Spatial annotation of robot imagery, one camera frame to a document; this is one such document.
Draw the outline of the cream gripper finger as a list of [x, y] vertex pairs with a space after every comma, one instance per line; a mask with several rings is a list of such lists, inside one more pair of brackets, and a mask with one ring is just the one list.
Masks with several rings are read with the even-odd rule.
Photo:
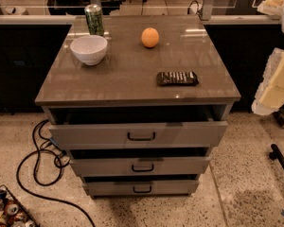
[[251, 108], [254, 114], [269, 115], [284, 105], [284, 50], [273, 50], [262, 77]]
[[257, 11], [270, 16], [281, 16], [284, 9], [284, 0], [264, 0], [257, 7]]

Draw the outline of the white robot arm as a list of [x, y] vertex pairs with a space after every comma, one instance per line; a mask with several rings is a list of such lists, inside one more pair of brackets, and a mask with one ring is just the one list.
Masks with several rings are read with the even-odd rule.
[[[280, 16], [284, 33], [284, 0], [264, 0], [257, 10], [267, 15]], [[254, 114], [269, 115], [284, 105], [284, 50], [274, 49], [262, 77], [251, 108]]]

